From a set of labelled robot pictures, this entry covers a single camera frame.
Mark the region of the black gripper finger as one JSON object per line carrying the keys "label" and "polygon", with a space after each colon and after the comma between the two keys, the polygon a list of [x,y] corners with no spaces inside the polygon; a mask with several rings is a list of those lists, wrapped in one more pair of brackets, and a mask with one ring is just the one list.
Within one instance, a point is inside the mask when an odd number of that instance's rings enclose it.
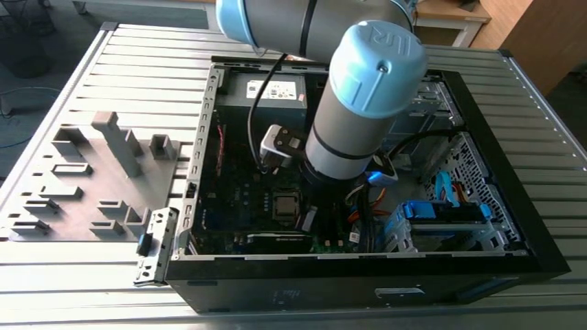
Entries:
{"label": "black gripper finger", "polygon": [[317,214],[317,207],[316,206],[311,206],[308,208],[308,211],[301,219],[301,223],[300,223],[300,230],[301,231],[311,231],[312,228],[312,223],[315,220]]}

